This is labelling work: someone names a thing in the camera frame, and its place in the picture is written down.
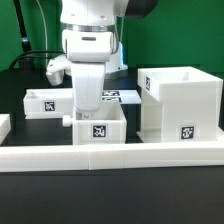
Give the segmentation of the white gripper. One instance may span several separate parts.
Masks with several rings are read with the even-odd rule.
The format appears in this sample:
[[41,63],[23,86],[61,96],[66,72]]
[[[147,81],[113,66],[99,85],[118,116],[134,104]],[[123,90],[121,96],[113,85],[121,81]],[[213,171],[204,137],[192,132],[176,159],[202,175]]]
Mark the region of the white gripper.
[[77,112],[94,112],[101,101],[106,63],[112,54],[111,32],[62,32],[64,55],[49,61],[46,75],[49,82],[59,85],[63,73],[72,77],[74,108]]

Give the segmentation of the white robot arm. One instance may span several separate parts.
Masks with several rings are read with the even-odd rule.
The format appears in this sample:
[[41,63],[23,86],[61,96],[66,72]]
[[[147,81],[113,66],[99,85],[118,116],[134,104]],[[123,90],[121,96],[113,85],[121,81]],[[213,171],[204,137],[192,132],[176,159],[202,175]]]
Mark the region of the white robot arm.
[[74,109],[92,113],[101,101],[106,63],[119,49],[116,19],[143,18],[158,0],[61,0],[63,54],[50,60],[46,75],[51,85],[72,77]]

